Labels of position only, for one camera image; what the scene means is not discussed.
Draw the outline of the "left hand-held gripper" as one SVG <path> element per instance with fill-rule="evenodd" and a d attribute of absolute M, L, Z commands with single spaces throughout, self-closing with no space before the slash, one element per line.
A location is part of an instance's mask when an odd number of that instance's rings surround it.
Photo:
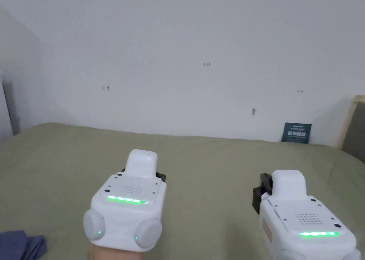
<path fill-rule="evenodd" d="M 92 244 L 112 249 L 152 249 L 162 233 L 166 176 L 158 155 L 134 149 L 126 168 L 111 175 L 91 200 L 83 228 Z"/>

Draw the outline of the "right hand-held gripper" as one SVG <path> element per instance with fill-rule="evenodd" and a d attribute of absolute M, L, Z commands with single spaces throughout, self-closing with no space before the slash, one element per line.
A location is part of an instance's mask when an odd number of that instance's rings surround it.
<path fill-rule="evenodd" d="M 298 170 L 260 174 L 252 206 L 272 260 L 360 260 L 355 235 L 317 198 Z"/>

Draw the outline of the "person's left hand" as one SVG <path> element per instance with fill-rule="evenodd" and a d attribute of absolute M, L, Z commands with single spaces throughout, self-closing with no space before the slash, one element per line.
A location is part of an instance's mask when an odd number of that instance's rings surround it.
<path fill-rule="evenodd" d="M 88 260 L 141 260 L 142 253 L 125 251 L 92 245 L 88 251 Z"/>

